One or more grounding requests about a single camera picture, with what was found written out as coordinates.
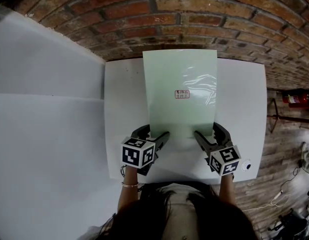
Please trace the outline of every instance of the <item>dark hair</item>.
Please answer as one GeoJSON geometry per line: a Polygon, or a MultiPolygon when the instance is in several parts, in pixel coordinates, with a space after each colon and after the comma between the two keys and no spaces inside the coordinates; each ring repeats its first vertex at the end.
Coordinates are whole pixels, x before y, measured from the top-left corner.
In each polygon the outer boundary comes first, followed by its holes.
{"type": "MultiPolygon", "coordinates": [[[[169,219],[169,199],[173,193],[156,189],[122,208],[113,217],[112,225],[106,223],[95,240],[160,240],[169,219]]],[[[187,200],[195,208],[201,240],[258,239],[246,215],[235,205],[221,201],[214,193],[190,193],[187,200]]]]}

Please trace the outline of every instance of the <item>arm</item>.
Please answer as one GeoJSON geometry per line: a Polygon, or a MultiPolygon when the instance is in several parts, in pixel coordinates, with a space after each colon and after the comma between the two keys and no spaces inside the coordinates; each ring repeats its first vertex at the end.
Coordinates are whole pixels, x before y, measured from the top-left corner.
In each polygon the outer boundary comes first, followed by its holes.
{"type": "Polygon", "coordinates": [[[221,177],[219,198],[224,202],[236,205],[235,186],[232,174],[221,177]]]}
{"type": "MultiPolygon", "coordinates": [[[[124,176],[123,184],[126,184],[126,185],[138,184],[137,170],[138,170],[137,168],[127,165],[127,167],[125,168],[125,176],[124,176]]],[[[137,200],[138,200],[138,187],[137,186],[134,186],[134,187],[122,186],[119,203],[118,203],[118,212],[123,207],[137,200]]]]}

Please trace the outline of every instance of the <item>fire extinguisher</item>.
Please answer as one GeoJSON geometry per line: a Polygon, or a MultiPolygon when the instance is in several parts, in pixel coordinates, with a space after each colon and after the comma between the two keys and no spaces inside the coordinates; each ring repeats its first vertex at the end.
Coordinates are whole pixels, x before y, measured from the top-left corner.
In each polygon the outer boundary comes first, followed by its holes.
{"type": "Polygon", "coordinates": [[[284,103],[299,103],[309,104],[309,90],[306,89],[295,89],[286,90],[282,92],[282,101],[284,103]]]}

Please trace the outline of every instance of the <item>light green paper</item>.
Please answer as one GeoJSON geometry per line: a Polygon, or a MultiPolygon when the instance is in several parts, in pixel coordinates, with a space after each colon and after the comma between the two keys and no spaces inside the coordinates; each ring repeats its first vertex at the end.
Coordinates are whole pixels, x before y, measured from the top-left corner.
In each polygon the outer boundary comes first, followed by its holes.
{"type": "Polygon", "coordinates": [[[211,136],[216,108],[217,51],[144,51],[143,65],[151,137],[170,132],[171,138],[194,138],[194,131],[211,136]],[[190,97],[176,98],[177,90],[185,90],[186,94],[189,90],[190,97]]]}

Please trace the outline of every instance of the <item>wrist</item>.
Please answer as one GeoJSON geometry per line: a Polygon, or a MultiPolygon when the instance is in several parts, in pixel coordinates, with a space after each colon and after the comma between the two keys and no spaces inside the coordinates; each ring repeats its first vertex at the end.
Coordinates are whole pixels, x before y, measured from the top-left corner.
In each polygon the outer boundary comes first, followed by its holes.
{"type": "Polygon", "coordinates": [[[234,174],[233,174],[233,173],[230,173],[230,174],[227,174],[227,175],[222,176],[221,178],[227,179],[228,181],[233,181],[233,179],[234,179],[234,174]]]}
{"type": "Polygon", "coordinates": [[[135,185],[138,183],[138,176],[137,176],[138,168],[128,166],[125,168],[125,176],[123,179],[123,183],[126,185],[135,185]]]}
{"type": "Polygon", "coordinates": [[[125,174],[127,173],[137,173],[138,168],[127,165],[125,168],[125,174]]]}

